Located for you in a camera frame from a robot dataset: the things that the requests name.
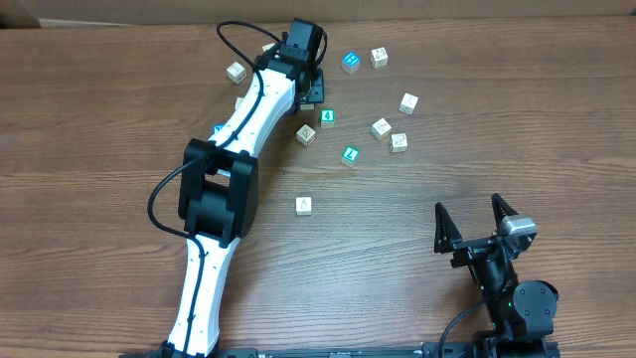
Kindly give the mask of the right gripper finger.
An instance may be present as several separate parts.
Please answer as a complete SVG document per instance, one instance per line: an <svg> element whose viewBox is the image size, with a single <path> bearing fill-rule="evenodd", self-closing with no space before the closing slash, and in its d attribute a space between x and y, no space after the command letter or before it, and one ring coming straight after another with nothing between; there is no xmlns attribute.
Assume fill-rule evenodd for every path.
<svg viewBox="0 0 636 358"><path fill-rule="evenodd" d="M434 251L450 253L462 242L462 236L441 202L435 204Z"/></svg>
<svg viewBox="0 0 636 358"><path fill-rule="evenodd" d="M514 210L498 193L491 196L492 208L498 234L512 234L519 213Z"/></svg>

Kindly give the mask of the number 2 wooden block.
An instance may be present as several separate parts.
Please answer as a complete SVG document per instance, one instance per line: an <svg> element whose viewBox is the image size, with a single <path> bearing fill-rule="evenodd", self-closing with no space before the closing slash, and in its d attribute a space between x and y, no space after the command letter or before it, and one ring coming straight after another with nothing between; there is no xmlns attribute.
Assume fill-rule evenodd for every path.
<svg viewBox="0 0 636 358"><path fill-rule="evenodd" d="M308 147L316 138L316 131L308 124L303 124L296 132L296 139Z"/></svg>

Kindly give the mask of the wooden block yellow blue side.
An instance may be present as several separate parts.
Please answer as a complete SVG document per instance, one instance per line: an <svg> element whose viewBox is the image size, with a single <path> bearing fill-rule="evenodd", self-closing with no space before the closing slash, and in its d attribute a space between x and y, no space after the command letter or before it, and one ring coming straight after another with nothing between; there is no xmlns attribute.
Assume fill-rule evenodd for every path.
<svg viewBox="0 0 636 358"><path fill-rule="evenodd" d="M227 75L233 83L240 84L246 78L246 69L240 63L233 62L227 67Z"/></svg>

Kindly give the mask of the red D wooden block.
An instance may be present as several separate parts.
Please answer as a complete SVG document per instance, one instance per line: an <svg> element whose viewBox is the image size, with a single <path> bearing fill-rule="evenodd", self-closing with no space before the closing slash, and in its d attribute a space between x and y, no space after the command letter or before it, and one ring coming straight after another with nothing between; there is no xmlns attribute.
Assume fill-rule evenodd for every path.
<svg viewBox="0 0 636 358"><path fill-rule="evenodd" d="M312 215L312 198L311 197L297 197L295 200L296 214L298 216L311 216Z"/></svg>

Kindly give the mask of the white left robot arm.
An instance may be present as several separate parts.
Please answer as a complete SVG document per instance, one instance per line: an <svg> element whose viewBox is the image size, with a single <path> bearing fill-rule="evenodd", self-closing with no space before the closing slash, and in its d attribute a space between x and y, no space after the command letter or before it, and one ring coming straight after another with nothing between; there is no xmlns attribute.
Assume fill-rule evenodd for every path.
<svg viewBox="0 0 636 358"><path fill-rule="evenodd" d="M152 191L180 180L179 236L187 267L177 319L156 356L211 357L220 339L220 308L232 256L258 204L258 155L276 123L304 104L324 100L320 64L328 37L296 18L273 46L247 62L252 81L241 104L207 140L193 138L183 163Z"/></svg>

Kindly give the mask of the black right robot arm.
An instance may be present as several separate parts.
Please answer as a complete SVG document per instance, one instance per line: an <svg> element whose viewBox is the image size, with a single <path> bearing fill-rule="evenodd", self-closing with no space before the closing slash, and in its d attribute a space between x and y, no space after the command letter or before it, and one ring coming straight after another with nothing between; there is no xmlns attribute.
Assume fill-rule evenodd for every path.
<svg viewBox="0 0 636 358"><path fill-rule="evenodd" d="M467 267L482 299L448 323L436 343L422 349L443 357L558 357L558 345L546 337L554 333L558 291L543 280L519 281L513 267L520 253L537 235L534 220L518 213L499 194L491 197L496 230L488 237L465 241L445 207L436 203L434 251L452 254L453 268ZM451 329L484 305L492 329L479 331L469 343L449 344Z"/></svg>

